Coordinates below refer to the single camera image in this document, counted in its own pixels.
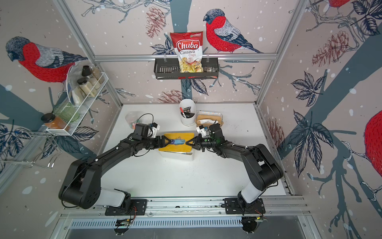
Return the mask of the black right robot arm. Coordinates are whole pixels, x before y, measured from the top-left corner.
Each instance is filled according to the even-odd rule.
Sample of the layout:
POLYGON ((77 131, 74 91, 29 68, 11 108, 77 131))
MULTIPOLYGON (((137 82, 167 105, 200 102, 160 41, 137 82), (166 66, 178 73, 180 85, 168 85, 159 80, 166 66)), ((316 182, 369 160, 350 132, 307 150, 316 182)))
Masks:
POLYGON ((238 199, 252 204, 283 176, 284 171, 276 162, 267 147, 242 146, 221 138, 202 138, 200 135, 186 141, 195 150, 212 150, 222 158, 231 158, 244 164, 250 182, 239 192, 238 199))

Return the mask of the yellow plastic lid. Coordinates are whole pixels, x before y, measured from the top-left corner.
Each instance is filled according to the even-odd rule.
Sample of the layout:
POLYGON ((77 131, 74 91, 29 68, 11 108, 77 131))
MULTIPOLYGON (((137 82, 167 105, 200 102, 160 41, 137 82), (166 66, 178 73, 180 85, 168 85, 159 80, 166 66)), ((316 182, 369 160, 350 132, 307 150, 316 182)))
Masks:
POLYGON ((186 142, 193 139, 195 134, 192 132, 186 133, 166 133, 164 136, 165 139, 165 147, 159 148, 159 151, 162 152, 174 152, 174 153, 190 153, 192 151, 192 147, 186 145, 186 142))

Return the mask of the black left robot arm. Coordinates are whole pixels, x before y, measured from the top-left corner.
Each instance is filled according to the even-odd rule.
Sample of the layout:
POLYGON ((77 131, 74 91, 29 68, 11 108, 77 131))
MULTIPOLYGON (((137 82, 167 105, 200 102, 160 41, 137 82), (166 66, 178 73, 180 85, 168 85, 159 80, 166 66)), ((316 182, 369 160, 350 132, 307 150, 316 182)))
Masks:
POLYGON ((101 178, 107 171, 142 149, 159 149, 170 144, 171 140, 164 135, 151 137, 149 129, 149 125, 139 123, 133 133, 112 149, 87 161, 74 161, 58 194, 61 202, 82 209, 94 206, 101 195, 101 178))

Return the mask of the white rectangular bin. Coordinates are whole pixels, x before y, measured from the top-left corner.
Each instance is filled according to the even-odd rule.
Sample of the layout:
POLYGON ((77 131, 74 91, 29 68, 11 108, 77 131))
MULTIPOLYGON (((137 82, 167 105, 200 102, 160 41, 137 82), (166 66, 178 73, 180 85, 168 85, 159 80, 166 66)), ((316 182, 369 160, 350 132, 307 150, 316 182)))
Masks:
POLYGON ((192 149, 190 153, 174 153, 174 152, 162 152, 162 151, 159 151, 159 153, 165 158, 179 159, 179 160, 186 160, 186 161, 193 161, 194 155, 195 155, 194 149, 192 149))

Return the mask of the blue white tissue pack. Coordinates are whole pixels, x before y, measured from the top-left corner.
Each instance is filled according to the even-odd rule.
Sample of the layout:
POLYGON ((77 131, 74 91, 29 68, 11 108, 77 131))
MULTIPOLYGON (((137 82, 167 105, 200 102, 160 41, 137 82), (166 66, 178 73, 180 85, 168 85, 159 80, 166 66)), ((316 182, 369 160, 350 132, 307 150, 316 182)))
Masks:
POLYGON ((185 143, 186 141, 184 139, 173 139, 173 142, 172 142, 173 145, 183 145, 185 143))

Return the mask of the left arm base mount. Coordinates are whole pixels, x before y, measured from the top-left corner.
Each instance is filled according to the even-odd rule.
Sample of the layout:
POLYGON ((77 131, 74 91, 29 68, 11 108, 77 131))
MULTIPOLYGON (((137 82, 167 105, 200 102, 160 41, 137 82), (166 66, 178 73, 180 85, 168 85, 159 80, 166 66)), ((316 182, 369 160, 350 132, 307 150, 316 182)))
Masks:
POLYGON ((120 206, 106 206, 106 216, 143 216, 147 208, 147 199, 131 199, 131 194, 115 189, 124 195, 123 201, 120 206))

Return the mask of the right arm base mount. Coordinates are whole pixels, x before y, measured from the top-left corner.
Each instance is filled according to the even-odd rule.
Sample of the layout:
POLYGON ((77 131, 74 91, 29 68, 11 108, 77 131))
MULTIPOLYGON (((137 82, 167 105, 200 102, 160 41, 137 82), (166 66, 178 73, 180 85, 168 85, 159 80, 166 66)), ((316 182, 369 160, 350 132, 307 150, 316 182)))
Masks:
POLYGON ((225 213, 228 215, 247 215, 247 214, 265 214, 265 206, 261 198, 256 199, 252 203, 247 203, 244 198, 225 198, 225 213))

